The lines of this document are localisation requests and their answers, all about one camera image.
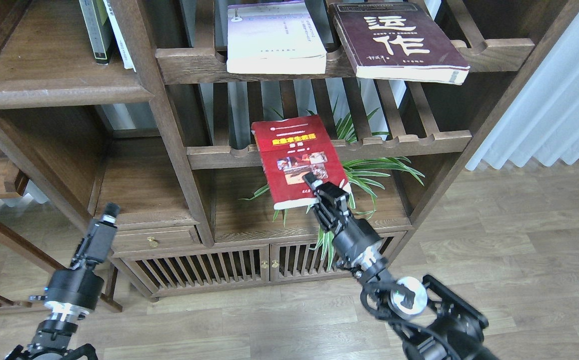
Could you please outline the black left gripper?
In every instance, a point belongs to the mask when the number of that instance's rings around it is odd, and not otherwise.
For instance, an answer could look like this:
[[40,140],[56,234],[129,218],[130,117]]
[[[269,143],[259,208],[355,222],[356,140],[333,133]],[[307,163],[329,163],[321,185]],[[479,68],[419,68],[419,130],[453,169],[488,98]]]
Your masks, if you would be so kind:
[[70,267],[57,269],[44,289],[43,295],[32,295],[32,302],[43,302],[54,313],[82,313],[96,309],[104,287],[104,280],[94,272],[106,261],[117,232],[116,221],[120,206],[113,202],[105,205],[102,219],[92,219],[72,257]]

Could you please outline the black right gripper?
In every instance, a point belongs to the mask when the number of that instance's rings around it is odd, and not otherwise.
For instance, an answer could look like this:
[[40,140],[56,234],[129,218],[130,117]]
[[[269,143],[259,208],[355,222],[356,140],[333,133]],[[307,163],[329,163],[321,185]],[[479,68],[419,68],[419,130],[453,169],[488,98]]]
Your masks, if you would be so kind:
[[352,214],[347,205],[349,193],[332,182],[323,182],[313,172],[302,178],[315,195],[305,213],[313,209],[322,230],[333,233],[332,244],[336,253],[353,268],[382,271],[381,237],[366,219],[356,219]]

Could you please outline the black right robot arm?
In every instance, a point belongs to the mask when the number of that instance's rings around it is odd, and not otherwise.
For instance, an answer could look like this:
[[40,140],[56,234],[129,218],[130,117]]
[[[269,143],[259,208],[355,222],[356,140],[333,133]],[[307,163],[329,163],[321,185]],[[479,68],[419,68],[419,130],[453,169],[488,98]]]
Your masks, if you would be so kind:
[[360,283],[367,312],[400,337],[409,360],[494,360],[484,346],[488,319],[432,275],[395,278],[381,255],[381,239],[365,219],[348,208],[349,194],[307,173],[315,194],[313,212],[322,230],[333,233],[338,268]]

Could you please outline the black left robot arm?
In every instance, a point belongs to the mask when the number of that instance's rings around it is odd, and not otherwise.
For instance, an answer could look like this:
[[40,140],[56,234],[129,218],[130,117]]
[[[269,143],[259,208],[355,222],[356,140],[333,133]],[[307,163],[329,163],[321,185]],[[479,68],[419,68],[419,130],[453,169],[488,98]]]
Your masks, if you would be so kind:
[[41,321],[27,346],[16,346],[6,360],[96,360],[96,349],[86,343],[74,350],[68,348],[81,321],[96,309],[104,287],[104,279],[95,274],[111,249],[117,232],[116,219],[120,206],[107,203],[100,219],[92,219],[70,262],[70,267],[57,269],[36,300],[51,310]]

